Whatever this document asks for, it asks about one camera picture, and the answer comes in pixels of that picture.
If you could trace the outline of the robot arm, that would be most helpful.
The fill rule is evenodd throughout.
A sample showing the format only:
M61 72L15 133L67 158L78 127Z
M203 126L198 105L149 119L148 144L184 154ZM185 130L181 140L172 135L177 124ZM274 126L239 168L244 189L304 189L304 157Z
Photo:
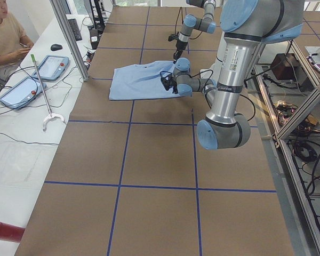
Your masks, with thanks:
M250 137L247 119L236 112L237 102L247 73L253 68L253 55L259 46L292 40L302 31L303 1L226 1L220 27L226 48L218 80L193 78L190 62L182 57L193 30L213 33L215 1L190 1L204 9L204 16L188 15L181 31L174 35L177 50L171 74L162 78L166 90L181 96L202 93L211 105L197 124L201 146L208 150L237 148Z
M202 18L188 14L182 21L182 27L179 32L175 30L174 34L168 37L168 41L176 40L176 51L173 54L173 63L176 63L186 49L191 38L193 30L212 34L215 31L216 23L214 22L214 12L216 7L223 7L226 1L214 0L192 0L186 1L188 5L202 8L204 15Z

